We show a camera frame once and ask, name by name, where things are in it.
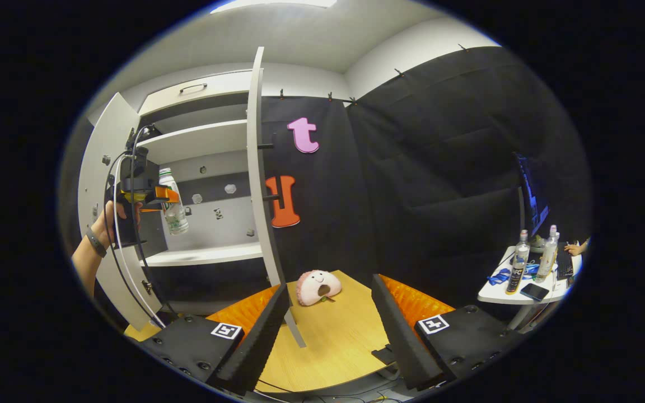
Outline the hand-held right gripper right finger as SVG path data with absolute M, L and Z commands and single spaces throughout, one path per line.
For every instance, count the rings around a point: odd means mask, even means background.
M 525 338 L 474 304 L 451 308 L 381 274 L 373 276 L 371 293 L 407 388 L 469 378 Z

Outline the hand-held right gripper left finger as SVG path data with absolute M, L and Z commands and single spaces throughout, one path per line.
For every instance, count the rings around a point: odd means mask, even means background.
M 133 331 L 133 341 L 174 372 L 210 388 L 253 392 L 289 309 L 274 285 L 203 317 L 182 315 L 163 329 Z

